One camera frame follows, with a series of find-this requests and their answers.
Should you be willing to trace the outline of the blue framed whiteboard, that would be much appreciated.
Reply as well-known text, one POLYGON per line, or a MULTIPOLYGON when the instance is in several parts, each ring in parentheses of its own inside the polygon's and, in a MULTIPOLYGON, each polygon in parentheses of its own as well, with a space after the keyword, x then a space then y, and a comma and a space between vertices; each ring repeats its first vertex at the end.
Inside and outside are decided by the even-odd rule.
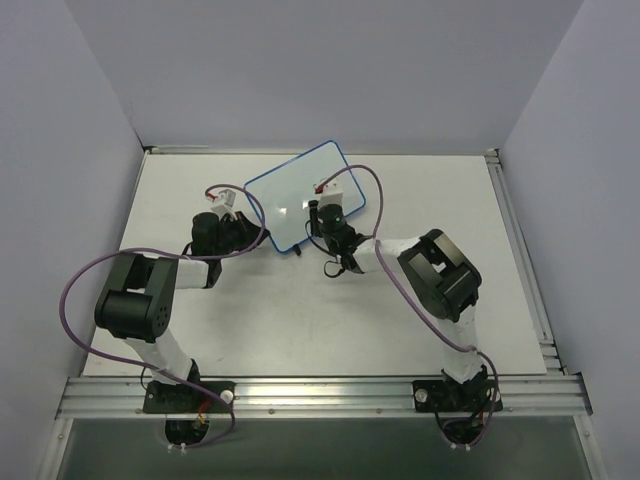
POLYGON ((255 196, 250 204, 265 213, 270 240, 280 254, 307 240, 308 203, 318 200, 316 186, 348 165, 340 146, 328 140, 248 180, 244 189, 255 196))

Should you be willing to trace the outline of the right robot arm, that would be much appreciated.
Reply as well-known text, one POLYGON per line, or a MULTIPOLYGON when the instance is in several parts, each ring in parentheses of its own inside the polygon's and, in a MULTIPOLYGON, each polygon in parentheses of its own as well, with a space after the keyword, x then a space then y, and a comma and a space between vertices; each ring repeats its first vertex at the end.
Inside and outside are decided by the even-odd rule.
POLYGON ((460 385, 487 378, 477 353, 475 308, 482 277, 440 229, 414 238, 377 240, 348 224, 339 204, 309 204, 310 235, 322 239, 341 272, 382 271, 445 344, 443 373, 460 385))

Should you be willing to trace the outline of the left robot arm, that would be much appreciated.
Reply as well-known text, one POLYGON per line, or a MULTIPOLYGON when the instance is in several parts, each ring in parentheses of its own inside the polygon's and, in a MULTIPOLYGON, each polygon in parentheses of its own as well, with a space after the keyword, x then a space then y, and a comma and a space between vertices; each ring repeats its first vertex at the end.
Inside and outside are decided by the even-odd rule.
POLYGON ((192 220, 191 241, 178 257, 117 254, 96 303, 96 326, 132 348, 143 366, 154 371, 155 382, 198 384, 197 363, 169 328, 175 292, 213 288, 223 259, 249 251, 269 236, 267 228, 241 212, 200 213, 192 220))

